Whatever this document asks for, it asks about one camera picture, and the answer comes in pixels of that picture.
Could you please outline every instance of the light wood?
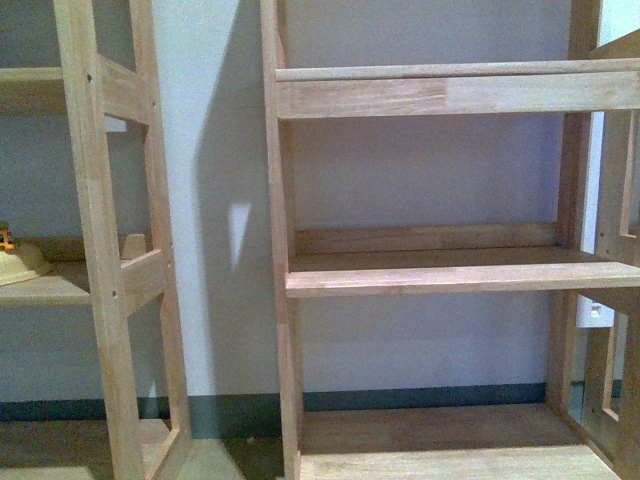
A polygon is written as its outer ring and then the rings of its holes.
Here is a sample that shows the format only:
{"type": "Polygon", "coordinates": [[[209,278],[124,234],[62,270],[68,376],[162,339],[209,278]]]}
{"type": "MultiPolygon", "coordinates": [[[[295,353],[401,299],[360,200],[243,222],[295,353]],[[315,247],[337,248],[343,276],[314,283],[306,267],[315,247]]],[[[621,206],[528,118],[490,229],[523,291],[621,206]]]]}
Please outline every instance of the light wood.
{"type": "MultiPolygon", "coordinates": [[[[164,278],[165,289],[160,296],[160,328],[169,394],[171,434],[174,437],[173,443],[164,450],[164,459],[154,474],[155,476],[152,479],[147,477],[147,480],[169,480],[177,477],[180,465],[186,459],[191,448],[191,420],[182,331],[180,329],[180,309],[169,208],[169,179],[165,160],[152,6],[150,0],[130,0],[129,5],[136,73],[147,85],[144,100],[151,113],[150,123],[144,137],[144,157],[152,243],[153,248],[161,251],[164,258],[162,278],[164,278]]],[[[148,283],[148,285],[155,288],[153,283],[148,283]]]]}
{"type": "Polygon", "coordinates": [[[634,163],[633,132],[631,112],[605,114],[596,233],[598,255],[631,264],[640,251],[638,239],[629,235],[628,218],[624,218],[633,175],[629,168],[634,163]]]}
{"type": "Polygon", "coordinates": [[[607,413],[613,382],[615,335],[612,328],[594,328],[588,333],[582,425],[597,439],[608,456],[615,458],[618,422],[607,413]]]}
{"type": "MultiPolygon", "coordinates": [[[[66,264],[56,264],[56,272],[50,277],[0,290],[0,305],[92,306],[108,437],[101,425],[112,461],[108,478],[170,480],[176,478],[186,458],[191,428],[151,4],[145,0],[131,0],[129,4],[135,73],[98,54],[91,0],[54,0],[61,68],[0,70],[0,113],[68,114],[83,235],[29,240],[40,245],[49,259],[85,262],[69,269],[73,279],[64,273],[66,264]],[[105,115],[146,126],[151,238],[143,234],[118,237],[105,115]],[[127,321],[129,315],[158,296],[169,425],[138,420],[127,321]]],[[[32,454],[41,458],[38,452],[32,454]]],[[[46,468],[42,475],[47,475],[46,468]]]]}
{"type": "Polygon", "coordinates": [[[151,122],[147,85],[142,77],[100,56],[105,114],[142,125],[151,122]]]}
{"type": "Polygon", "coordinates": [[[122,262],[123,314],[129,317],[167,288],[167,262],[160,250],[122,262]]]}
{"type": "Polygon", "coordinates": [[[299,337],[296,335],[295,309],[287,299],[285,276],[289,271],[289,258],[293,256],[295,246],[290,244],[293,236],[293,203],[287,200],[291,191],[291,165],[285,165],[285,142],[281,135],[286,129],[278,121],[275,71],[284,66],[286,47],[282,43],[279,26],[281,24],[277,0],[260,1],[265,115],[267,133],[267,153],[269,162],[269,197],[271,209],[271,243],[273,252],[273,275],[275,308],[278,335],[278,371],[280,374],[280,409],[282,416],[282,443],[284,470],[287,480],[298,480],[300,472],[299,433],[302,429],[301,369],[296,366],[296,354],[299,337]]]}
{"type": "Polygon", "coordinates": [[[292,298],[640,286],[637,267],[552,248],[309,255],[294,270],[292,298]]]}
{"type": "Polygon", "coordinates": [[[90,0],[55,0],[76,186],[116,479],[144,477],[135,379],[90,0]]]}
{"type": "Polygon", "coordinates": [[[625,346],[620,430],[615,471],[623,480],[636,480],[640,472],[640,316],[629,317],[625,346]]]}
{"type": "MultiPolygon", "coordinates": [[[[164,480],[154,475],[165,457],[171,434],[163,420],[140,420],[144,464],[148,480],[164,480]]],[[[0,468],[9,471],[85,468],[96,479],[113,478],[109,436],[104,421],[50,421],[0,423],[0,468]]]]}
{"type": "MultiPolygon", "coordinates": [[[[586,59],[589,51],[597,46],[601,18],[602,0],[572,0],[569,60],[586,59]]],[[[558,233],[561,244],[573,250],[580,250],[582,245],[590,134],[590,114],[570,113],[564,116],[558,233]]],[[[553,303],[549,326],[545,402],[560,414],[568,411],[571,400],[578,296],[575,292],[558,292],[554,295],[553,303]]]]}
{"type": "Polygon", "coordinates": [[[637,72],[277,84],[281,119],[640,108],[637,72]]]}
{"type": "Polygon", "coordinates": [[[307,413],[302,480],[617,480],[542,405],[307,413]]]}
{"type": "MultiPolygon", "coordinates": [[[[84,262],[84,240],[82,237],[24,237],[18,243],[29,243],[37,246],[48,262],[68,263],[84,262]]],[[[153,249],[151,236],[143,233],[132,233],[118,237],[121,260],[132,260],[153,249]]]]}
{"type": "Polygon", "coordinates": [[[278,82],[314,80],[382,80],[400,78],[493,77],[497,75],[552,75],[569,73],[634,72],[640,60],[563,60],[548,62],[383,65],[371,67],[279,68],[278,82]]]}
{"type": "Polygon", "coordinates": [[[640,57],[640,30],[602,45],[589,53],[589,58],[593,59],[634,57],[640,57]]]}
{"type": "MultiPolygon", "coordinates": [[[[599,110],[610,112],[612,117],[628,117],[628,113],[611,112],[640,107],[640,60],[588,59],[589,52],[597,46],[601,1],[571,2],[568,61],[301,69],[287,68],[286,21],[282,11],[278,15],[277,3],[284,2],[262,0],[261,6],[287,480],[397,480],[407,476],[547,479],[559,475],[584,480],[616,479],[610,468],[614,465],[622,480],[638,480],[640,423],[636,421],[639,416],[633,410],[634,402],[627,403],[629,420],[624,439],[628,447],[620,452],[614,448],[620,431],[610,422],[611,415],[601,415],[606,417],[603,422],[609,422],[608,430],[591,429],[592,434],[576,425],[567,413],[578,293],[615,304],[634,315],[640,308],[640,269],[636,267],[640,265],[636,253],[640,249],[635,247],[637,243],[629,243],[636,240],[630,238],[629,232],[625,232],[623,241],[628,243],[625,248],[633,251],[632,256],[617,256],[610,248],[602,247],[598,256],[580,252],[590,114],[565,115],[555,223],[337,228],[297,231],[294,238],[291,235],[292,226],[295,231],[291,207],[295,185],[289,152],[296,146],[288,137],[289,120],[599,110]],[[451,413],[438,409],[417,413],[305,414],[300,457],[302,355],[300,319],[292,300],[529,290],[556,290],[546,378],[549,411],[543,407],[505,407],[509,413],[503,415],[494,407],[484,407],[451,413]],[[284,293],[289,302],[283,299],[284,293]],[[524,410],[516,413],[516,408],[524,410]],[[550,416],[550,411],[557,417],[550,416]],[[538,430],[552,423],[551,430],[538,430]],[[576,442],[573,436],[568,444],[558,440],[554,433],[569,432],[565,424],[586,444],[576,442]],[[603,441],[603,434],[608,435],[608,440],[603,441]]],[[[610,52],[620,49],[614,45],[607,48],[610,52]]],[[[618,146],[613,148],[624,151],[627,157],[621,171],[622,177],[627,173],[626,180],[605,180],[601,186],[601,196],[620,205],[623,187],[630,185],[629,129],[628,125],[622,127],[610,129],[627,142],[606,138],[605,152],[616,142],[618,146]]],[[[619,157],[612,160],[617,169],[621,168],[619,157]]],[[[620,212],[605,210],[607,221],[619,228],[620,212]]],[[[624,235],[618,231],[616,242],[624,235]]],[[[597,384],[597,391],[591,386],[590,393],[595,395],[591,399],[598,401],[590,400],[589,404],[604,411],[605,405],[598,402],[606,393],[607,382],[602,382],[603,389],[600,379],[610,376],[610,355],[608,351],[604,356],[596,353],[592,352],[590,369],[597,374],[590,380],[597,384]]],[[[639,370],[631,368],[633,373],[626,374],[625,381],[636,381],[639,370]]]]}
{"type": "Polygon", "coordinates": [[[301,230],[299,255],[558,245],[555,223],[301,230]]]}
{"type": "Polygon", "coordinates": [[[47,276],[0,287],[0,306],[91,305],[84,263],[57,263],[47,276]]]}
{"type": "Polygon", "coordinates": [[[0,68],[0,115],[65,111],[61,68],[0,68]]]}

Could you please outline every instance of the wooden shelf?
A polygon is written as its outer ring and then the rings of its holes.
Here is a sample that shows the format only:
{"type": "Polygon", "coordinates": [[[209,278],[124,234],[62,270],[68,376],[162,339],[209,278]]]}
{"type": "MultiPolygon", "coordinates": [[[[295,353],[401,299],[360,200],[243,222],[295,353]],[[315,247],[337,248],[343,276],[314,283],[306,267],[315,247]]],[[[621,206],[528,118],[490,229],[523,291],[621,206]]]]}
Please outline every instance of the wooden shelf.
{"type": "Polygon", "coordinates": [[[287,296],[570,290],[640,286],[640,268],[558,247],[304,255],[287,296]]]}
{"type": "Polygon", "coordinates": [[[548,62],[446,63],[365,67],[278,68],[278,82],[315,80],[382,80],[402,78],[494,77],[499,75],[554,75],[569,73],[633,72],[640,59],[561,60],[548,62]]]}
{"type": "Polygon", "coordinates": [[[0,306],[91,305],[84,263],[56,263],[44,277],[0,287],[0,306]]]}
{"type": "Polygon", "coordinates": [[[278,118],[632,110],[638,59],[276,70],[278,118]]]}
{"type": "Polygon", "coordinates": [[[55,115],[67,110],[62,69],[0,69],[1,115],[55,115]]]}
{"type": "MultiPolygon", "coordinates": [[[[154,478],[175,435],[155,419],[141,420],[140,432],[145,471],[154,478]]],[[[104,421],[0,423],[0,451],[0,478],[113,478],[104,421]]]]}
{"type": "Polygon", "coordinates": [[[301,453],[301,480],[618,479],[543,405],[307,412],[301,453]]]}

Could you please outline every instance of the wooden bottom shelf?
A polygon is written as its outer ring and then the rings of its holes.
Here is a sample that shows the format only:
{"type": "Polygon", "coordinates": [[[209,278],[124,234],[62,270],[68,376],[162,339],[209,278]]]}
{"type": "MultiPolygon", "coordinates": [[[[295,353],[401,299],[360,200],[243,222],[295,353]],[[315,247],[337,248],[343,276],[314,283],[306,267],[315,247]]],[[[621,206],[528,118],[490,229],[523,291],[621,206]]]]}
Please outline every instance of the wooden bottom shelf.
{"type": "Polygon", "coordinates": [[[618,480],[544,405],[305,413],[301,480],[618,480]]]}
{"type": "MultiPolygon", "coordinates": [[[[146,472],[153,472],[171,432],[163,420],[141,420],[146,472]]],[[[113,480],[107,423],[0,423],[0,480],[113,480]]]]}

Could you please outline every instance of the dark green baseboard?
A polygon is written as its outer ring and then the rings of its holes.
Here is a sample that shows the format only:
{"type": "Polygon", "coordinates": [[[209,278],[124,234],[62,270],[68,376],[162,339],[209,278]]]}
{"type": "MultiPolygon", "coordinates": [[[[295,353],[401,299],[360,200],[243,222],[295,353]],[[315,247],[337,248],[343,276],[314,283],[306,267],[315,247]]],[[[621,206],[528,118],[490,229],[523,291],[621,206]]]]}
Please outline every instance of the dark green baseboard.
{"type": "MultiPolygon", "coordinates": [[[[139,398],[141,418],[169,418],[169,400],[139,398]]],[[[56,420],[104,420],[104,400],[43,400],[0,403],[0,422],[45,422],[56,420]]]]}
{"type": "MultiPolygon", "coordinates": [[[[544,384],[305,393],[308,411],[541,403],[544,384]]],[[[277,394],[190,397],[195,438],[280,436],[277,394]]],[[[166,398],[138,399],[143,418],[167,418],[166,398]]],[[[0,421],[101,420],[102,400],[0,403],[0,421]]]]}

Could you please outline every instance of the yellow object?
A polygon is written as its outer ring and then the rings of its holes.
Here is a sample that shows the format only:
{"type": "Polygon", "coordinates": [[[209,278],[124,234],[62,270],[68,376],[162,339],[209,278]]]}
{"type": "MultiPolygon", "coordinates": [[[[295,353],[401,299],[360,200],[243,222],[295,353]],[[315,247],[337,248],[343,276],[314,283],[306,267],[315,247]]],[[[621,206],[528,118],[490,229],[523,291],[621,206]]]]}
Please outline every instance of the yellow object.
{"type": "Polygon", "coordinates": [[[9,225],[5,222],[0,222],[0,248],[5,250],[13,250],[16,246],[11,241],[11,232],[9,231],[9,225]]]}
{"type": "Polygon", "coordinates": [[[22,244],[0,250],[0,286],[31,280],[50,270],[51,264],[44,261],[38,247],[22,244]]]}

